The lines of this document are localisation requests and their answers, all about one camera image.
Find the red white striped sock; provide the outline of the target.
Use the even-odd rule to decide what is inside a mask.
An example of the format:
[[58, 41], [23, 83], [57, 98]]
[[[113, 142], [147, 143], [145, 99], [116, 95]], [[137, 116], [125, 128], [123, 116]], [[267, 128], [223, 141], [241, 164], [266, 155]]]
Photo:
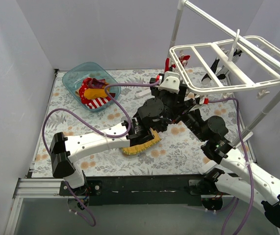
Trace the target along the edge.
[[96, 110], [98, 108], [105, 107], [105, 105], [108, 104], [110, 101], [111, 99], [109, 97], [105, 97], [105, 98], [99, 97], [91, 100], [88, 99], [85, 106], [90, 110]]
[[179, 57], [179, 61], [183, 67], [186, 67], [190, 57], [191, 57], [190, 55], [184, 55], [184, 54]]

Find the maroon purple striped sock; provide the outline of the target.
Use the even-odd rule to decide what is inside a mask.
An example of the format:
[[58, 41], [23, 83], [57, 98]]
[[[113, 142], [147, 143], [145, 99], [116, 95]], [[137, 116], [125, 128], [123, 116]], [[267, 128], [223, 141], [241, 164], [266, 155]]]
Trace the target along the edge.
[[104, 89], [108, 83], [105, 79], [89, 78], [88, 87], [90, 89]]

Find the red sock with white pattern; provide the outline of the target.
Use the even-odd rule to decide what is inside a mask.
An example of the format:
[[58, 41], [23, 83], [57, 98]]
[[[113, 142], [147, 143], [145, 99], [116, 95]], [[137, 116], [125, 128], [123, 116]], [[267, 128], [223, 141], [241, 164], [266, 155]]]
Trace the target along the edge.
[[90, 82], [92, 81], [92, 78], [87, 77], [83, 80], [81, 87], [78, 90], [78, 94], [81, 100], [82, 104], [89, 104], [91, 102], [91, 98], [90, 98]]

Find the mustard yellow sock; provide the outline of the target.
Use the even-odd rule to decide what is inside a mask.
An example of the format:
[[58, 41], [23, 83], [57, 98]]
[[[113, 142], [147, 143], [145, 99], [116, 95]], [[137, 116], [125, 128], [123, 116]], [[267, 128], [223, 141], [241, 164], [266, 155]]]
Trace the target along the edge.
[[83, 87], [83, 96], [86, 99], [96, 99], [96, 98], [105, 98], [107, 97], [107, 94], [105, 92], [105, 88], [104, 89], [90, 89], [88, 87]]

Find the beige striped sock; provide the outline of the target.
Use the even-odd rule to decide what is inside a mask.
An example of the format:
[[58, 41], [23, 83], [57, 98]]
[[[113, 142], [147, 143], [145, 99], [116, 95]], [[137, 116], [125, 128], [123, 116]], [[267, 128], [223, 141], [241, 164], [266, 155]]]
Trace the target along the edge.
[[75, 95], [80, 98], [79, 89], [75, 91]]

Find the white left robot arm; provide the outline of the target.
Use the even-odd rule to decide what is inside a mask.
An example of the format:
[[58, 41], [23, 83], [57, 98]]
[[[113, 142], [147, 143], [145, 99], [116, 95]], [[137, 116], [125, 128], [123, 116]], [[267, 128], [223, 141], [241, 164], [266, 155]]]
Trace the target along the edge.
[[182, 114], [187, 86], [177, 78], [150, 81], [152, 98], [140, 106], [133, 117], [104, 130], [91, 128], [84, 135], [65, 136], [56, 133], [49, 148], [52, 175], [68, 182], [70, 190], [77, 196], [87, 191], [83, 171], [76, 163], [89, 155], [106, 150], [139, 146], [155, 138], [154, 133], [164, 132]]

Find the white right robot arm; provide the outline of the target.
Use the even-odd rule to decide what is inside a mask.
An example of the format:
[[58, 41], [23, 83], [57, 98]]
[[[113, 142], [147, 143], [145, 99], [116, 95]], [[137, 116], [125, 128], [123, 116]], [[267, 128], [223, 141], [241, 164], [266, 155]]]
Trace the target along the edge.
[[225, 138], [228, 129], [219, 116], [203, 120], [198, 111], [183, 111], [180, 120], [200, 140], [203, 153], [215, 163], [229, 169], [249, 184], [249, 193], [257, 192], [266, 218], [280, 228], [280, 179], [255, 163], [245, 160]]

